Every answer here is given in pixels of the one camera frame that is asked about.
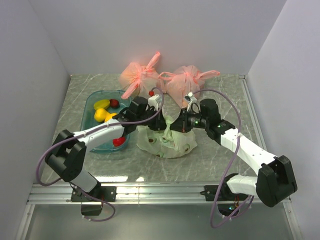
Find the light green plastic bag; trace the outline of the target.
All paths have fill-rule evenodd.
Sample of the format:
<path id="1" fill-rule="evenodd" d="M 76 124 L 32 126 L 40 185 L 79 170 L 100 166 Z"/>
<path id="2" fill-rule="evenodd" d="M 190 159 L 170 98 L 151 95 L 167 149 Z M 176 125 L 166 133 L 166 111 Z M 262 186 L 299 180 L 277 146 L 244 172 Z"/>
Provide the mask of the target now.
<path id="1" fill-rule="evenodd" d="M 170 129 L 174 119 L 165 116 L 165 130 L 154 131 L 148 126 L 137 127 L 137 147 L 145 152 L 160 158 L 179 158 L 189 154 L 198 146 L 196 135 L 191 130 L 187 133 L 177 132 Z"/>

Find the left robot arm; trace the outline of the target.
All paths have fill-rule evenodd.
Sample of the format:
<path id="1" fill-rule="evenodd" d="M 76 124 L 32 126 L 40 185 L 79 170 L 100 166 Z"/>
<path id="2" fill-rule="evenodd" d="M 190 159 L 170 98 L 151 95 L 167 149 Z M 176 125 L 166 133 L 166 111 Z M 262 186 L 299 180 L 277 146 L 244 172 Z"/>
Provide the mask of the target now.
<path id="1" fill-rule="evenodd" d="M 156 94 L 149 98 L 137 96 L 128 107 L 105 123 L 83 131 L 60 132 L 45 154 L 45 163 L 64 182 L 74 185 L 76 193 L 81 193 L 89 201 L 106 200 L 101 183 L 84 169 L 86 154 L 114 139 L 126 137 L 138 126 L 164 130 L 166 122 L 162 115 L 163 103 L 163 95 Z"/>

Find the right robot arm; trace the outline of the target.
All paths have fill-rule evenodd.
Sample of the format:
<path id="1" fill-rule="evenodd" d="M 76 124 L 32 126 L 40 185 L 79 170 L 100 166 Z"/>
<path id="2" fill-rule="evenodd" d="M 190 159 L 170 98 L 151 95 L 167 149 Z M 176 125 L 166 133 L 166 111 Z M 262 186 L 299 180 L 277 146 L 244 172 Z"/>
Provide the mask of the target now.
<path id="1" fill-rule="evenodd" d="M 274 207 L 298 190 L 291 161 L 284 155 L 276 156 L 246 138 L 230 122 L 221 118 L 214 99 L 201 100 L 198 112 L 193 110 L 196 98 L 185 96 L 187 107 L 170 125 L 172 131 L 188 133 L 203 129 L 217 144 L 235 153 L 255 172 L 255 176 L 237 173 L 226 176 L 220 194 L 226 200 L 237 194 L 257 196 L 266 206 Z"/>

